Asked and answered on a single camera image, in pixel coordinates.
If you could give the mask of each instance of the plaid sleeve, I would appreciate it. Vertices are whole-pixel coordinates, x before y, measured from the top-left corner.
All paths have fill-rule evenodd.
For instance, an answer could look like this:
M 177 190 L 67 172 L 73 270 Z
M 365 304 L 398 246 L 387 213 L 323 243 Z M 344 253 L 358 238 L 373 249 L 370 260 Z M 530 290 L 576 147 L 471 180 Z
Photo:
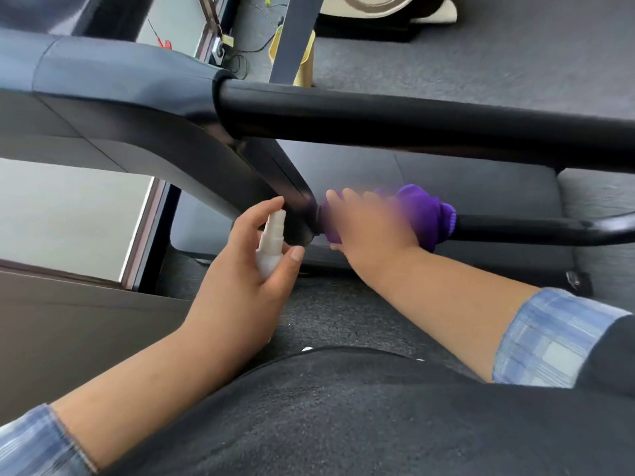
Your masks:
M 2 476 L 87 476 L 95 472 L 47 404 L 0 427 Z
M 495 383 L 571 388 L 593 346 L 630 312 L 561 289 L 525 302 L 500 342 Z

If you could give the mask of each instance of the yellow tag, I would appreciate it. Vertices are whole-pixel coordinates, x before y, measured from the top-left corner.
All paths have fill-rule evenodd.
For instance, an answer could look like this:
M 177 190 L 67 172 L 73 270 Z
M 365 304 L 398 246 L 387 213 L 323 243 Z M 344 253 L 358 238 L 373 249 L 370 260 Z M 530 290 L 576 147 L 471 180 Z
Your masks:
M 234 48 L 234 37 L 223 34 L 223 45 Z

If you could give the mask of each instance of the white spray bottle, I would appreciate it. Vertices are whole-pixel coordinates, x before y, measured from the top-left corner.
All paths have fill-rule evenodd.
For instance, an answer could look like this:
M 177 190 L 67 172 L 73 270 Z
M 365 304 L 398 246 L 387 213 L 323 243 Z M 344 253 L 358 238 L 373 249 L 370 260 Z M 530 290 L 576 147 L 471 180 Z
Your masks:
M 286 212 L 280 210 L 267 218 L 265 230 L 260 238 L 260 245 L 256 250 L 256 267 L 265 279 L 273 273 L 282 259 L 282 244 L 284 243 L 284 217 Z

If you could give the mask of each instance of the black sleeve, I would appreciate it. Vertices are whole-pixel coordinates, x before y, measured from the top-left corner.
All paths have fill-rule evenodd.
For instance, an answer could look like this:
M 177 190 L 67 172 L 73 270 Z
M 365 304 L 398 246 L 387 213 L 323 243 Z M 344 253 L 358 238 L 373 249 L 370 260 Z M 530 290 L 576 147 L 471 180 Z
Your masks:
M 582 365 L 575 387 L 635 398 L 635 315 L 607 329 Z

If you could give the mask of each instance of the floor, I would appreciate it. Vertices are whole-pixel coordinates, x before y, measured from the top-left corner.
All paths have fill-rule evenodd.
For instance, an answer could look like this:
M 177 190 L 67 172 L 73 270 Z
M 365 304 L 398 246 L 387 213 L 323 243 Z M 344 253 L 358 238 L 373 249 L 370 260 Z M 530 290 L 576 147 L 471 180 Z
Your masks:
M 264 0 L 241 1 L 233 35 L 242 56 L 227 60 L 238 77 L 267 81 L 266 43 L 285 2 L 272 0 L 265 8 Z M 408 44 L 317 39 L 315 86 L 635 117 L 635 57 L 628 56 L 635 43 L 635 0 L 456 4 L 456 25 L 426 26 Z M 634 177 L 565 170 L 559 177 L 565 214 L 588 218 L 632 210 Z M 595 298 L 635 310 L 635 244 L 577 249 L 576 260 L 591 274 Z M 205 270 L 169 251 L 157 292 L 192 298 Z M 467 370 L 352 275 L 301 278 L 279 331 L 259 357 L 325 344 L 372 345 Z

